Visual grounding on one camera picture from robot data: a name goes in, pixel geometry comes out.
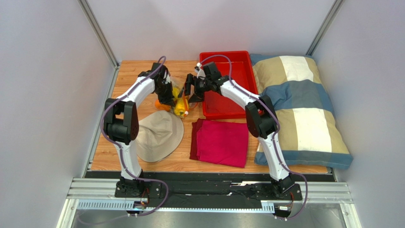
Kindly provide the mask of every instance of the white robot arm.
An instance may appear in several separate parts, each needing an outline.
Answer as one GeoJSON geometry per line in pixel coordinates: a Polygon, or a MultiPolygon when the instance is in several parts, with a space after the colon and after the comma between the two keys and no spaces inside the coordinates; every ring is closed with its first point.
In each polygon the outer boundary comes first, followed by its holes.
{"type": "MultiPolygon", "coordinates": [[[[156,68],[157,65],[158,63],[154,63],[152,70],[156,68]]],[[[221,76],[214,63],[206,64],[203,66],[203,69],[200,69],[198,66],[201,65],[197,65],[196,67],[198,76],[189,74],[185,83],[185,95],[190,94],[191,85],[194,85],[194,94],[190,97],[189,102],[202,101],[205,92],[214,91],[230,98],[244,108],[247,115],[248,129],[262,144],[268,161],[270,176],[275,182],[279,183],[279,191],[284,192],[293,186],[294,183],[290,178],[289,172],[281,165],[283,163],[286,167],[282,154],[280,155],[281,163],[276,155],[274,145],[276,145],[279,152],[281,148],[277,135],[273,137],[276,130],[274,120],[268,114],[265,114],[263,108],[260,108],[260,105],[256,101],[257,99],[253,99],[260,98],[264,101],[267,99],[266,106],[271,106],[271,110],[274,110],[270,98],[259,97],[241,88],[236,82],[232,81],[231,83],[227,76],[221,76]]],[[[146,78],[150,72],[151,71],[143,72],[138,76],[135,84],[122,95],[125,96],[125,98],[117,103],[114,109],[111,109],[104,119],[104,130],[107,135],[111,140],[122,147],[122,152],[120,152],[119,146],[115,145],[118,155],[120,156],[122,168],[121,176],[128,180],[134,179],[128,172],[136,177],[142,175],[142,168],[139,165],[136,154],[135,138],[139,130],[136,108],[148,94],[153,92],[158,94],[160,103],[174,105],[170,75],[167,68],[162,67],[157,75],[146,78]],[[124,113],[123,120],[115,118],[115,115],[120,113],[124,113]]],[[[108,99],[106,101],[106,108],[115,100],[116,99],[108,99]]]]}

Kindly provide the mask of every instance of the pillow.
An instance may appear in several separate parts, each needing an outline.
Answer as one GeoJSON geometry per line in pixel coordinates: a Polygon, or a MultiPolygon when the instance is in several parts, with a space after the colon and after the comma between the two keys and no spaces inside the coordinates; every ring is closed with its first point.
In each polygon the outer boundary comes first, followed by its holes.
{"type": "MultiPolygon", "coordinates": [[[[271,98],[287,165],[347,169],[353,157],[335,126],[333,106],[312,57],[251,54],[258,92],[271,98]]],[[[267,165],[260,147],[255,163],[267,165]]]]}

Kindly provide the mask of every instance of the metal floor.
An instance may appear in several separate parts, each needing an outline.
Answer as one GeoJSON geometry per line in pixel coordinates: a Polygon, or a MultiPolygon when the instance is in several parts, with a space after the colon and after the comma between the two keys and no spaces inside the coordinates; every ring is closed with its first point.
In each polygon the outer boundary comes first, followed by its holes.
{"type": "MultiPolygon", "coordinates": [[[[294,212],[300,204],[294,205],[294,212]]],[[[116,210],[78,210],[85,222],[101,222],[124,215],[116,210]]],[[[73,228],[88,227],[73,222],[73,228]]],[[[345,221],[339,204],[310,204],[301,215],[290,221],[275,220],[273,215],[257,213],[210,213],[210,212],[156,212],[139,218],[122,218],[97,228],[345,228],[345,221]]]]}

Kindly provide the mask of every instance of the red plastic container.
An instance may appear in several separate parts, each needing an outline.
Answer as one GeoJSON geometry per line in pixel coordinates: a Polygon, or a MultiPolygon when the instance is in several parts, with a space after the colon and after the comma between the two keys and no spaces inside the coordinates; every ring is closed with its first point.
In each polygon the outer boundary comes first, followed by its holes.
{"type": "MultiPolygon", "coordinates": [[[[203,52],[200,54],[200,61],[213,55],[227,56],[232,62],[232,80],[235,80],[236,83],[250,92],[257,94],[251,58],[247,51],[203,52]]],[[[215,62],[218,70],[223,76],[229,74],[229,63],[225,58],[210,58],[204,62],[204,64],[209,62],[215,62]]],[[[243,108],[231,99],[212,91],[205,93],[205,101],[202,105],[202,113],[208,120],[240,119],[246,117],[243,108]]]]}

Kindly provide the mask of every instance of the white wall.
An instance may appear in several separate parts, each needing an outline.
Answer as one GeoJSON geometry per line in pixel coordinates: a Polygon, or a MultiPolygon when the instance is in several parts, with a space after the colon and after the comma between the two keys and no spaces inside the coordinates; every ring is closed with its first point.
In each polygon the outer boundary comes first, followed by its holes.
{"type": "Polygon", "coordinates": [[[0,227],[55,227],[113,68],[76,0],[0,5],[0,227]]]}
{"type": "Polygon", "coordinates": [[[354,156],[337,171],[363,227],[403,227],[405,2],[347,0],[315,51],[354,156]]]}
{"type": "Polygon", "coordinates": [[[207,51],[304,55],[333,0],[89,0],[118,61],[207,51]]]}

